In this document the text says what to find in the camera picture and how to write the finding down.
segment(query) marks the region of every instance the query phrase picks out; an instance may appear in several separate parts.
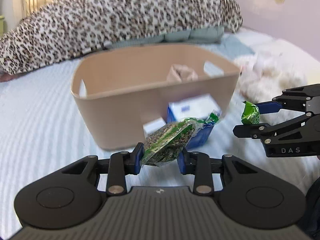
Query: beige storage bin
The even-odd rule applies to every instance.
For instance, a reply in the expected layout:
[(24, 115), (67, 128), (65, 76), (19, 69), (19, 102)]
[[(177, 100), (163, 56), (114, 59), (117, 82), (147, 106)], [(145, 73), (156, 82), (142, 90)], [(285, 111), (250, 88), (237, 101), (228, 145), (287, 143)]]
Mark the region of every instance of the beige storage bin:
[[(224, 76), (204, 73), (210, 61)], [(193, 68), (199, 78), (168, 82), (172, 64)], [(99, 147), (131, 147), (144, 141), (143, 124), (162, 117), (169, 102), (209, 93), (224, 112), (234, 92), (240, 70), (233, 63), (193, 45), (171, 44), (128, 47), (92, 54), (74, 73), (71, 92)], [(81, 81), (86, 96), (79, 96)]]

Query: metal bolt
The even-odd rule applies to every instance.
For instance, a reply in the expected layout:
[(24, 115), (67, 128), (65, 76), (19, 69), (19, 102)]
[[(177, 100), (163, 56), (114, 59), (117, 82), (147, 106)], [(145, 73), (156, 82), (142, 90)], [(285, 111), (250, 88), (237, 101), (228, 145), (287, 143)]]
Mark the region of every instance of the metal bolt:
[(119, 185), (114, 185), (108, 188), (108, 191), (112, 194), (120, 194), (124, 191), (124, 188)]
[(156, 192), (157, 192), (158, 194), (162, 194), (162, 193), (164, 193), (164, 189), (159, 188), (159, 189), (156, 190)]
[(201, 185), (196, 188), (196, 191), (200, 194), (208, 194), (212, 191), (212, 188), (207, 185)]

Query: leopard print pillow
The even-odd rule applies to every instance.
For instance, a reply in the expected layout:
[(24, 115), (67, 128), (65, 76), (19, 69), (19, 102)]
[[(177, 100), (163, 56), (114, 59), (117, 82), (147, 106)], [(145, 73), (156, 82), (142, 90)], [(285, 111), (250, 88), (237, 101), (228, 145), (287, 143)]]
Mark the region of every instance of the leopard print pillow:
[(55, 0), (4, 34), (0, 68), (29, 72), (132, 38), (242, 25), (235, 0)]

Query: green snack package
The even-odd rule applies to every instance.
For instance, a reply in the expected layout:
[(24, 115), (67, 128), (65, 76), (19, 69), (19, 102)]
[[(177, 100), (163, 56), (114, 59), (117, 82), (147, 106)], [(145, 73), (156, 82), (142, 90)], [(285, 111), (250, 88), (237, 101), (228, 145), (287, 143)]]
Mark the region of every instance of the green snack package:
[(259, 108), (248, 101), (244, 101), (245, 107), (241, 117), (243, 124), (254, 124), (260, 122)]
[(218, 120), (219, 115), (211, 113), (206, 120), (188, 117), (180, 122), (167, 123), (146, 138), (141, 165), (162, 166), (175, 160), (192, 137)]

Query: bed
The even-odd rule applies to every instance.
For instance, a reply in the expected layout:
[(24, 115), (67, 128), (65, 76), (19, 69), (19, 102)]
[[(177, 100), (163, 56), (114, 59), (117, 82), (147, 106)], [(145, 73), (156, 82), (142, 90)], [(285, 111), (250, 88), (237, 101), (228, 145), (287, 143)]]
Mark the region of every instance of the bed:
[[(320, 82), (319, 62), (295, 45), (270, 35), (242, 28), (226, 33), (221, 44), (201, 45), (229, 60), (267, 50), (282, 53), (308, 66), (308, 83)], [(0, 236), (6, 239), (20, 228), (13, 200), (25, 185), (87, 155), (109, 158), (94, 142), (70, 93), (72, 74), (80, 59), (34, 71), (10, 82), (0, 83)], [(294, 185), (306, 193), (320, 176), (315, 157), (266, 158), (259, 140), (238, 139), (232, 129), (240, 124), (244, 98), (234, 93), (224, 120), (212, 131), (208, 142), (195, 149), (211, 158), (233, 154)], [(220, 177), (213, 175), (216, 190)], [(182, 176), (177, 162), (162, 167), (145, 166), (138, 176), (126, 177), (127, 187), (180, 186), (192, 188), (193, 176)], [(106, 176), (98, 189), (104, 190)]]

